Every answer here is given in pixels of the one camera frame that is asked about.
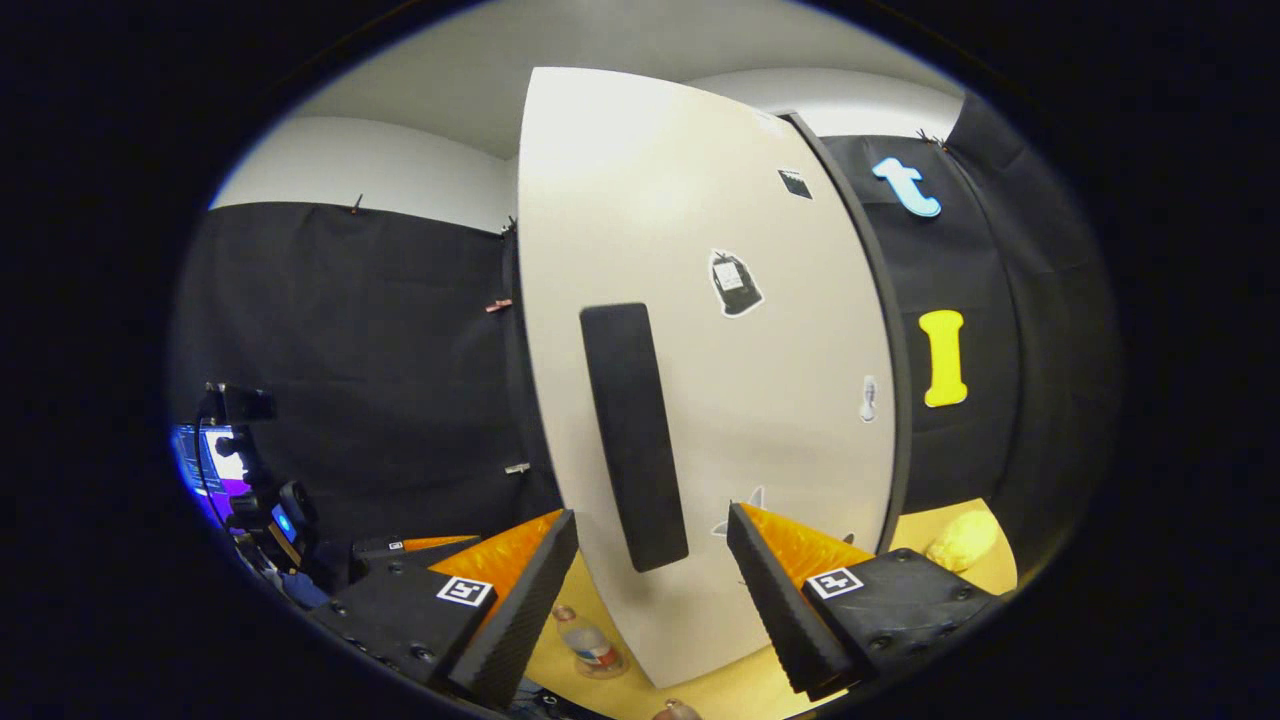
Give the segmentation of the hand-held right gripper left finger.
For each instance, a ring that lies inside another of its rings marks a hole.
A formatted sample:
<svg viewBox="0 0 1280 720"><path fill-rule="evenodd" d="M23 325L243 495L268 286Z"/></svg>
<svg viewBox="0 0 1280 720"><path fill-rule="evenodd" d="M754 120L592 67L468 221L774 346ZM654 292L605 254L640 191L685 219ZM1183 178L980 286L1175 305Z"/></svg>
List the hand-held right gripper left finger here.
<svg viewBox="0 0 1280 720"><path fill-rule="evenodd" d="M558 509L449 547L374 565L308 619L415 685L502 710L579 551L576 515Z"/></svg>

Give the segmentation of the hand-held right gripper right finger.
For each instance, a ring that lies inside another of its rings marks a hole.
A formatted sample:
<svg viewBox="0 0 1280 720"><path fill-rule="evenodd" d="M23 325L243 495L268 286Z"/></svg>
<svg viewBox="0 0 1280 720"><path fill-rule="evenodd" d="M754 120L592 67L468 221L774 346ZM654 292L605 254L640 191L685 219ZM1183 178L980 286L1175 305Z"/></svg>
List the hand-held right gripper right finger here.
<svg viewBox="0 0 1280 720"><path fill-rule="evenodd" d="M727 544L788 684L812 701L919 673L1001 606L915 550L872 555L750 503L730 506Z"/></svg>

